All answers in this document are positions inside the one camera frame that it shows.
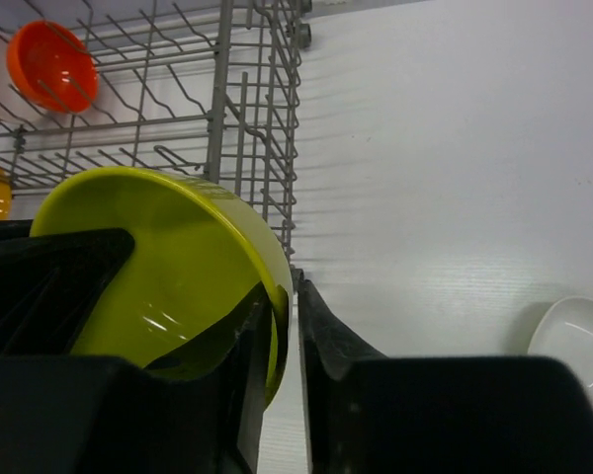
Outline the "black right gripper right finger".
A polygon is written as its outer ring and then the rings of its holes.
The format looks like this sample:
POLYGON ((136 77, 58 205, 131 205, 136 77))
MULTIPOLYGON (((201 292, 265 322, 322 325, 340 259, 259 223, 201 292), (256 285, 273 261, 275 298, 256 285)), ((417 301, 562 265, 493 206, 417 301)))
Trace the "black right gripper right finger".
POLYGON ((545 356, 390 357, 297 286, 313 473, 593 473, 593 408, 545 356))

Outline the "red orange bowl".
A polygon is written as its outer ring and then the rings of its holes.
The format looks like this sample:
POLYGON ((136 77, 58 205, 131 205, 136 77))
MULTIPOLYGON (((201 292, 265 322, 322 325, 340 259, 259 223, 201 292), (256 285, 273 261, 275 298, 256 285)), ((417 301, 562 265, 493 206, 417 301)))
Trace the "red orange bowl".
POLYGON ((58 23, 39 20, 18 29, 8 42, 6 60, 19 92, 46 110, 81 114, 97 97, 93 57, 58 23))

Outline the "lime green bowl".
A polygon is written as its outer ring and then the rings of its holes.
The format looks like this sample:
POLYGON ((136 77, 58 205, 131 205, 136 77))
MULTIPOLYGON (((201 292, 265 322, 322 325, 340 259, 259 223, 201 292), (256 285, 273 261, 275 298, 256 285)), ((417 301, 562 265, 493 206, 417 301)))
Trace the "lime green bowl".
POLYGON ((214 183, 131 167, 84 171, 42 202, 34 237, 121 228, 134 248, 78 335, 80 356, 138 366, 181 348, 257 284, 273 308, 266 397, 283 379, 293 283, 276 234, 247 202, 214 183))

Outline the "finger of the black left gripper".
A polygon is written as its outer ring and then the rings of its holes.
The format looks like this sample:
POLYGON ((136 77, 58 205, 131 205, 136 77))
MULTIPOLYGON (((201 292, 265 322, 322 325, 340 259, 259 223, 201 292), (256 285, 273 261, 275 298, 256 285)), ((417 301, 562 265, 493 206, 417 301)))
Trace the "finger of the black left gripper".
POLYGON ((119 228, 33 237, 0 221, 0 356, 68 354, 134 249, 119 228))

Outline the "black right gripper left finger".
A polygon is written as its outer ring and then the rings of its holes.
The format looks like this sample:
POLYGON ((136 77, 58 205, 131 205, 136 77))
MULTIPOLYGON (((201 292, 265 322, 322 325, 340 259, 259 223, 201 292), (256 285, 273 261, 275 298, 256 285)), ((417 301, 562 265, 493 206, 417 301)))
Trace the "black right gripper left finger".
POLYGON ((191 380, 112 356, 0 357, 0 473, 253 473, 272 305, 262 284, 188 344, 191 380))

